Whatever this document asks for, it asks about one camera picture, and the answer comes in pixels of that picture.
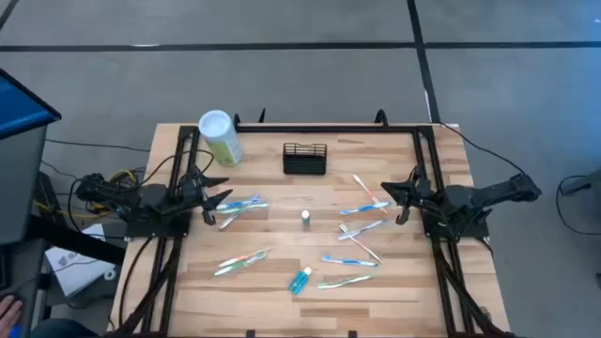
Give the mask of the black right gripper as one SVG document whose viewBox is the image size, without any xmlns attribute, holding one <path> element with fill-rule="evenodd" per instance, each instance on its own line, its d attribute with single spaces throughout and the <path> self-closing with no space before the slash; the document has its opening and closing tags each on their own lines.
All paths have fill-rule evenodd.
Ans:
<svg viewBox="0 0 601 338">
<path fill-rule="evenodd" d="M 437 205 L 432 201 L 432 194 L 423 200 L 418 200 L 415 196 L 415 184 L 419 179 L 427 179 L 424 177 L 424 170 L 420 165 L 415 166 L 409 174 L 409 177 L 404 182 L 381 182 L 381 188 L 392 196 L 394 202 L 402 207 L 402 211 L 396 218 L 396 223 L 403 225 L 408 221 L 410 208 L 418 208 L 420 211 L 430 213 L 437 212 Z"/>
</svg>

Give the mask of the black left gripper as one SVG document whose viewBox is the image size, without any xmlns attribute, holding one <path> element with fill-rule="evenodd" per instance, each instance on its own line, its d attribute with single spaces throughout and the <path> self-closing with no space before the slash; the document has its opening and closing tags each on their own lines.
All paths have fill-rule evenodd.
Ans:
<svg viewBox="0 0 601 338">
<path fill-rule="evenodd" d="M 188 177 L 194 177 L 200 181 L 203 191 L 203 196 L 201 199 L 190 199 L 183 195 L 182 185 L 186 182 Z M 215 187 L 225 183 L 228 180 L 228 177 L 206 177 L 199 169 L 191 169 L 181 178 L 178 185 L 178 192 L 181 195 L 181 200 L 184 202 L 186 207 L 201 207 L 203 209 L 202 214 L 204 222 L 208 225 L 214 225 L 216 221 L 214 216 L 211 214 L 211 211 L 216 210 L 217 206 L 221 204 L 221 202 L 232 192 L 232 190 L 219 192 L 216 195 L 208 197 L 206 194 L 206 188 Z"/>
</svg>

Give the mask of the blue toothbrush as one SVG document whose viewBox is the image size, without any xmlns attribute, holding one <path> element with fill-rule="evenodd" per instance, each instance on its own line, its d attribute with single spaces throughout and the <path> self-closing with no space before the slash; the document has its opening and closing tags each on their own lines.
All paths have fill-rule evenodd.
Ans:
<svg viewBox="0 0 601 338">
<path fill-rule="evenodd" d="M 379 203 L 375 203 L 375 204 L 369 205 L 369 206 L 355 207 L 352 209 L 341 210 L 340 215 L 350 215 L 350 214 L 366 212 L 366 211 L 370 211 L 370 210 L 374 210 L 374 209 L 383 209 L 386 213 L 387 212 L 386 208 L 389 205 L 390 205 L 390 202 L 379 202 Z"/>
<path fill-rule="evenodd" d="M 330 255 L 323 255 L 321 260 L 328 263 L 335 263 L 341 265 L 349 265 L 349 266 L 363 266 L 375 268 L 378 266 L 378 262 L 366 261 L 366 260 L 356 260 L 356 259 L 343 259 L 343 258 L 334 258 Z"/>
<path fill-rule="evenodd" d="M 260 201 L 261 201 L 261 198 L 258 195 L 255 195 L 247 200 L 220 204 L 216 207 L 216 209 L 217 210 L 226 210 L 226 209 L 236 208 L 236 207 L 245 207 L 245 206 L 249 206 L 252 204 L 257 204 Z"/>
</svg>

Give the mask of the green toothbrush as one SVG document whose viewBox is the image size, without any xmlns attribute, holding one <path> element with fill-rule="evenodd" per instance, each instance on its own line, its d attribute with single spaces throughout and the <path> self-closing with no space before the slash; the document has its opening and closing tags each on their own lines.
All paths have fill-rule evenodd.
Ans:
<svg viewBox="0 0 601 338">
<path fill-rule="evenodd" d="M 222 276 L 227 273 L 233 272 L 237 269 L 247 268 L 248 266 L 266 258 L 267 254 L 268 254 L 267 252 L 257 253 L 255 255 L 245 258 L 243 260 L 239 260 L 237 262 L 231 263 L 231 264 L 224 266 L 224 267 L 218 269 L 217 271 L 215 271 L 214 276 Z"/>
<path fill-rule="evenodd" d="M 238 212 L 246 211 L 246 210 L 249 210 L 249 209 L 267 208 L 269 206 L 270 206 L 269 203 L 260 203 L 260 204 L 253 204 L 253 205 L 248 205 L 248 206 L 242 206 L 242 207 L 231 207 L 231 208 L 226 208 L 226 209 L 220 209 L 220 210 L 216 210 L 216 212 L 218 214 L 233 214 L 233 213 L 238 213 Z"/>
<path fill-rule="evenodd" d="M 329 281 L 323 282 L 317 285 L 318 289 L 334 289 L 338 287 L 342 287 L 348 284 L 355 284 L 363 281 L 367 281 L 372 279 L 371 275 L 361 275 L 361 276 L 353 276 L 347 277 L 345 279 L 337 280 L 337 281 Z"/>
</svg>

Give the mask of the blue mouthwash bottle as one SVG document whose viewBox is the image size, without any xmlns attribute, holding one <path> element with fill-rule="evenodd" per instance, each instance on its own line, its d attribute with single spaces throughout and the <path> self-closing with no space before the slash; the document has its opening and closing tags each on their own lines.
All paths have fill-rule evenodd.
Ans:
<svg viewBox="0 0 601 338">
<path fill-rule="evenodd" d="M 288 286 L 288 290 L 295 296 L 299 295 L 299 293 L 303 290 L 303 288 L 307 285 L 309 278 L 312 274 L 313 270 L 309 267 L 300 270 L 295 277 L 292 279 Z"/>
</svg>

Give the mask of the green white wipes canister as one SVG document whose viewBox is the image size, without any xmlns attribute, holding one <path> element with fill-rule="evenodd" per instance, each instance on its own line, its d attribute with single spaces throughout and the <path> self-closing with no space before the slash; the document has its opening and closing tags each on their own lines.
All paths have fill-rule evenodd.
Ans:
<svg viewBox="0 0 601 338">
<path fill-rule="evenodd" d="M 222 166 L 235 166 L 242 160 L 242 148 L 230 115 L 221 110 L 204 113 L 198 129 L 215 160 Z"/>
</svg>

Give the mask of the black stand beam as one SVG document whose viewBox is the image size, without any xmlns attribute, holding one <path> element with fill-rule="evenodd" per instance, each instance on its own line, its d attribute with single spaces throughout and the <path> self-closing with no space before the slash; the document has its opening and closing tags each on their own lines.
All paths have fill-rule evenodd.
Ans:
<svg viewBox="0 0 601 338">
<path fill-rule="evenodd" d="M 124 248 L 106 241 L 105 236 L 88 235 L 35 215 L 29 217 L 25 236 L 44 239 L 51 246 L 115 265 L 122 264 L 126 253 Z"/>
</svg>

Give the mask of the white paper box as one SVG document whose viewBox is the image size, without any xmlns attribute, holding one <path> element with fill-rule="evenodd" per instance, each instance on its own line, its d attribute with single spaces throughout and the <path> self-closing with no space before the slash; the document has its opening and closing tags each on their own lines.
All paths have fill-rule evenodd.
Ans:
<svg viewBox="0 0 601 338">
<path fill-rule="evenodd" d="M 116 271 L 115 264 L 58 247 L 48 249 L 45 256 L 67 298 L 77 295 L 98 279 L 103 278 L 106 270 L 114 269 Z"/>
</svg>

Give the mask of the grey stand foot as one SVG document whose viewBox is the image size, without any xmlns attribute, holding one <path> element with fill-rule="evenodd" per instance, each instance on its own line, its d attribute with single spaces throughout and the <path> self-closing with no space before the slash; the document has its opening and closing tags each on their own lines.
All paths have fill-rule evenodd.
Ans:
<svg viewBox="0 0 601 338">
<path fill-rule="evenodd" d="M 585 176 L 575 176 L 575 181 L 563 186 L 560 191 L 563 195 L 573 195 L 587 189 L 601 198 L 601 169 Z"/>
</svg>

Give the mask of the person's leg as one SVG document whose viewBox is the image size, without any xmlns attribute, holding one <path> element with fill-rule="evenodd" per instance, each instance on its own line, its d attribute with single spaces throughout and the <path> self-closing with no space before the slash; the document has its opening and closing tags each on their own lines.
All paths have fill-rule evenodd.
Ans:
<svg viewBox="0 0 601 338">
<path fill-rule="evenodd" d="M 99 338 L 83 324 L 67 318 L 43 320 L 31 330 L 30 338 Z"/>
</svg>

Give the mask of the blue screen monitor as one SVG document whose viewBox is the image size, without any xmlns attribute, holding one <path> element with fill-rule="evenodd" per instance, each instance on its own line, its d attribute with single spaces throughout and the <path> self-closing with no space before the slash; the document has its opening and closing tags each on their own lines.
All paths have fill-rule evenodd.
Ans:
<svg viewBox="0 0 601 338">
<path fill-rule="evenodd" d="M 0 140 L 61 119 L 55 108 L 0 68 Z"/>
</svg>

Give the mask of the person's hand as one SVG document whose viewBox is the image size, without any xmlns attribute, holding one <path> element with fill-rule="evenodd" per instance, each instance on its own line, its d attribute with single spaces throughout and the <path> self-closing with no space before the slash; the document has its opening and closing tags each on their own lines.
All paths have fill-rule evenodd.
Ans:
<svg viewBox="0 0 601 338">
<path fill-rule="evenodd" d="M 19 320 L 23 303 L 13 295 L 0 300 L 0 337 L 7 337 Z"/>
</svg>

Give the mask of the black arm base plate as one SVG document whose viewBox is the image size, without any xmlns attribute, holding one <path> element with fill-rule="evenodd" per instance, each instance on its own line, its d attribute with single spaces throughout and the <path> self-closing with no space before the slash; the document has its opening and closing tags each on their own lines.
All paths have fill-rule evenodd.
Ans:
<svg viewBox="0 0 601 338">
<path fill-rule="evenodd" d="M 189 232 L 191 212 L 160 212 L 146 207 L 126 216 L 124 221 L 128 238 L 178 238 Z"/>
<path fill-rule="evenodd" d="M 486 223 L 491 209 L 461 208 L 454 212 L 422 210 L 424 232 L 431 238 L 485 238 L 489 236 Z"/>
</svg>

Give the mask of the black aluminium table frame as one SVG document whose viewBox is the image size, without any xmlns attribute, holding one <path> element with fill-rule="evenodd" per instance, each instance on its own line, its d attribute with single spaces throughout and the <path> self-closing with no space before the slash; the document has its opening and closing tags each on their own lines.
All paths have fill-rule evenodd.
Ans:
<svg viewBox="0 0 601 338">
<path fill-rule="evenodd" d="M 178 257 L 156 255 L 151 241 L 141 254 L 127 290 L 124 324 L 118 307 L 127 270 L 144 243 L 132 240 L 123 262 L 107 338 L 255 338 L 322 337 L 502 337 L 509 332 L 490 251 L 470 239 L 434 242 L 413 213 L 404 225 L 396 212 L 367 211 L 368 195 L 358 175 L 377 197 L 380 183 L 405 178 L 422 165 L 437 187 L 470 183 L 466 151 L 457 135 L 428 124 L 383 127 L 360 124 L 270 124 L 239 126 L 243 160 L 222 167 L 206 159 L 210 177 L 228 177 L 221 190 L 230 200 L 259 195 L 269 207 L 243 214 L 223 231 L 191 214 L 190 230 L 179 243 L 168 242 Z M 324 176 L 286 175 L 283 144 L 325 144 Z M 301 212 L 310 212 L 304 231 Z M 328 263 L 334 258 L 377 262 L 351 239 L 339 240 L 340 223 L 349 230 L 386 223 L 355 237 L 376 253 L 375 268 Z M 218 265 L 240 255 L 270 248 L 267 257 L 247 268 L 214 276 Z M 287 288 L 304 268 L 313 270 L 307 285 L 293 295 Z M 323 282 L 371 275 L 372 279 L 334 289 Z"/>
</svg>

